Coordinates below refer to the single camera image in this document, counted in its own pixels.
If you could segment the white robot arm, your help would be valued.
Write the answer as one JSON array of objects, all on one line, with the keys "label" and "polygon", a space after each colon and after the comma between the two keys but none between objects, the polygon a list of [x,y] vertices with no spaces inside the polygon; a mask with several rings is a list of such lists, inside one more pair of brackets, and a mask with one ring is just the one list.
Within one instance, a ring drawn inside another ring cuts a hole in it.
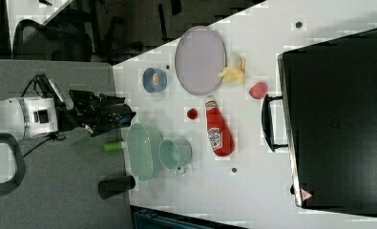
[{"label": "white robot arm", "polygon": [[0,134],[16,140],[87,130],[95,137],[129,127],[136,113],[123,97],[71,90],[66,100],[52,97],[15,97],[0,100]]}]

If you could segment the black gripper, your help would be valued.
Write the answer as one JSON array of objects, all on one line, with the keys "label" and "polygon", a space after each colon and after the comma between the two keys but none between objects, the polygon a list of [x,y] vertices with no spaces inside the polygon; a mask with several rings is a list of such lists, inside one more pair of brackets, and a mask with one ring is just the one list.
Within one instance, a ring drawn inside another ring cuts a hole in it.
[{"label": "black gripper", "polygon": [[73,107],[57,109],[58,131],[68,132],[84,128],[95,137],[113,129],[126,128],[136,115],[124,97],[70,90]]}]

